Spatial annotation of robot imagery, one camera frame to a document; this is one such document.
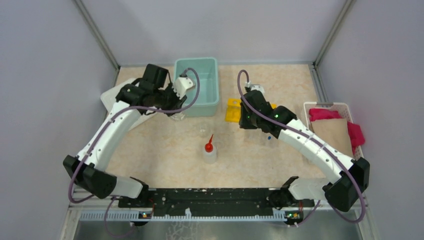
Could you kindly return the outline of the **yellow test tube rack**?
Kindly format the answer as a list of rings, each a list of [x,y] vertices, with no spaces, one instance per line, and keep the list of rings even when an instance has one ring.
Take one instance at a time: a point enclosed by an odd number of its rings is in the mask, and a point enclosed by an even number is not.
[[[239,123],[241,119],[242,100],[240,98],[229,98],[225,113],[225,121],[230,123]]]

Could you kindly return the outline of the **clear glass beaker front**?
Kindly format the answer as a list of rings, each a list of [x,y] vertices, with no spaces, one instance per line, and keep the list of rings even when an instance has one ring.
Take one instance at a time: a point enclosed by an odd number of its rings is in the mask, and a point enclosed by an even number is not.
[[[175,113],[175,114],[173,114],[173,115],[170,116],[170,118],[173,121],[177,121],[177,122],[184,120],[185,117],[186,117],[186,115],[184,113],[182,113],[182,112],[178,112],[178,113]]]

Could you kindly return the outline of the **clear glass beaker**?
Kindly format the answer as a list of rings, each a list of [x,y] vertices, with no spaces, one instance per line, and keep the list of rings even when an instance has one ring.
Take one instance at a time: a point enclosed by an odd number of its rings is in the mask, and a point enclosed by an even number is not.
[[[212,133],[212,127],[209,122],[200,122],[196,126],[197,134],[201,138],[207,138],[209,139],[211,137]]]
[[[182,113],[182,112],[178,112],[178,113],[175,113],[175,114],[173,114],[173,115],[170,116],[170,118],[173,121],[177,121],[177,122],[184,120],[185,117],[186,117],[186,115],[184,113]]]

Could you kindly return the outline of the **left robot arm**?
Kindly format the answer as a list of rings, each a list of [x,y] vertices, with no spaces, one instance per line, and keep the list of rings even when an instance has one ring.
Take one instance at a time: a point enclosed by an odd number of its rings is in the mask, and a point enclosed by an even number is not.
[[[73,198],[73,187],[78,186],[91,197],[130,198],[138,207],[149,203],[149,186],[133,177],[115,176],[107,173],[113,153],[130,128],[146,114],[164,113],[173,116],[185,110],[187,93],[196,83],[187,71],[165,85],[169,71],[148,64],[142,77],[134,78],[119,89],[112,109],[93,138],[75,156],[67,155],[63,166],[70,176],[68,198]]]

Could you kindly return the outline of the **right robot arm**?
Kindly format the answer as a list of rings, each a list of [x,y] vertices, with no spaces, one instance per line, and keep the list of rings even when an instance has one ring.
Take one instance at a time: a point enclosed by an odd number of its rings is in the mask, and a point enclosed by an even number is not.
[[[301,153],[324,174],[324,178],[291,177],[283,185],[284,204],[295,206],[300,200],[324,200],[340,212],[348,212],[355,203],[360,203],[363,210],[366,208],[363,193],[370,176],[370,163],[366,159],[354,159],[335,149],[288,108],[273,108],[258,90],[250,90],[240,99],[240,128],[271,134]]]

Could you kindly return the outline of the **teal plastic bin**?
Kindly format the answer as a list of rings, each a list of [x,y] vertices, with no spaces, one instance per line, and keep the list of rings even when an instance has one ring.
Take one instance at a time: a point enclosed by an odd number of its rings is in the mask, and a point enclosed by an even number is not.
[[[220,102],[218,63],[214,57],[180,58],[174,63],[174,78],[187,68],[194,69],[200,82],[200,92],[195,103],[183,111],[186,117],[212,117]]]

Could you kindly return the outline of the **clear glass beaker rear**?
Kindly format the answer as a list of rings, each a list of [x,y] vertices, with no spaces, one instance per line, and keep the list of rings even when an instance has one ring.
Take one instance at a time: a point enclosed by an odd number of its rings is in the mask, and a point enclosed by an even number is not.
[[[212,127],[209,122],[200,122],[196,126],[197,134],[201,138],[207,138],[209,139],[211,137],[212,133]]]

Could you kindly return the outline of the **red-capped wash bottle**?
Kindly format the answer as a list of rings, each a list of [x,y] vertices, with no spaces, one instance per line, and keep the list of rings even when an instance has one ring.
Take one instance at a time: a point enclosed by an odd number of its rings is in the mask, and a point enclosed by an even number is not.
[[[207,164],[213,164],[217,161],[217,149],[213,145],[213,137],[212,134],[208,140],[208,142],[203,147],[203,160]]]

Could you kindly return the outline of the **white plastic lid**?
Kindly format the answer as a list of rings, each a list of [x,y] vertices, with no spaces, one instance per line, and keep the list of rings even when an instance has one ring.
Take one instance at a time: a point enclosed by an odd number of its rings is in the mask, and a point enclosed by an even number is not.
[[[131,84],[132,82],[134,82],[136,80],[135,77],[129,78],[128,80],[114,86],[113,88],[103,92],[100,95],[100,100],[103,103],[104,107],[106,108],[107,112],[110,113],[112,108],[113,108],[113,104],[116,102],[116,96],[118,95],[119,91],[121,90],[122,87],[124,87],[126,84]],[[136,128],[137,126],[143,124],[144,122],[146,122],[147,120],[151,119],[155,113],[153,113],[152,111],[148,111],[148,113],[150,115],[142,115],[130,128],[129,130],[131,131],[132,129]]]

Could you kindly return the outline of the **brown paper bag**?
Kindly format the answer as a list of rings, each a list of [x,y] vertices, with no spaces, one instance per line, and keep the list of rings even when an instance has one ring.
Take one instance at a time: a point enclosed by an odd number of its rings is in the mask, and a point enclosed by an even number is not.
[[[336,149],[351,158],[354,157],[352,143],[345,118],[320,119],[311,122],[313,132]]]

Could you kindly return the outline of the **white perforated basket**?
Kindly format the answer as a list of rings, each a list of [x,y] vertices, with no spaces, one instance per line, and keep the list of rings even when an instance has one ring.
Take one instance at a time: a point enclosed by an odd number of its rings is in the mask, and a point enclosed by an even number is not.
[[[303,110],[304,110],[304,114],[305,114],[305,117],[306,117],[306,125],[308,127],[310,127],[311,129],[312,129],[312,125],[311,125],[311,122],[310,122],[310,119],[309,119],[309,117],[310,117],[309,110],[312,109],[312,108],[338,111],[339,114],[342,117],[344,117],[348,121],[354,123],[353,118],[352,118],[351,113],[350,113],[350,110],[349,110],[349,107],[346,103],[342,103],[342,102],[318,103],[318,102],[307,101],[307,102],[303,103]],[[361,158],[363,156],[363,152],[362,152],[362,149],[361,149],[362,145],[360,145],[356,148],[353,159],[359,160],[359,158]]]

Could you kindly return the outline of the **pink cloth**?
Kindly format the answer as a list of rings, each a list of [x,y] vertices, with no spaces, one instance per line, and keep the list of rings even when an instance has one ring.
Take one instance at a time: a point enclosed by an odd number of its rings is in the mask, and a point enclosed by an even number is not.
[[[311,108],[308,111],[310,123],[315,120],[326,120],[326,119],[346,119],[342,117],[340,113],[336,110],[329,110],[323,108]],[[365,138],[362,133],[362,129],[358,124],[352,123],[347,120],[348,134],[351,140],[351,146],[353,155],[357,147],[365,143]]]

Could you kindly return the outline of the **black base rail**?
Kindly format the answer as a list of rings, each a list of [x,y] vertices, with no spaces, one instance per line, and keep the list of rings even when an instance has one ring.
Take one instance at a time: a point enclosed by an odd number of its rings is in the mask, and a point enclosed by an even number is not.
[[[280,188],[155,188],[141,198],[120,197],[119,208],[152,208],[155,217],[271,216],[274,210],[313,207],[311,199],[296,200]]]

